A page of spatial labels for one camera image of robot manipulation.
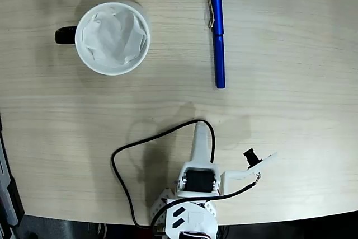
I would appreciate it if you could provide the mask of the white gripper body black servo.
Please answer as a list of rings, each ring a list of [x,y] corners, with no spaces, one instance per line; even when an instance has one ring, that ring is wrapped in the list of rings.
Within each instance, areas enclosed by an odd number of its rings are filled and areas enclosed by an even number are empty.
[[[221,178],[218,166],[210,162],[185,162],[178,176],[177,197],[219,196]]]

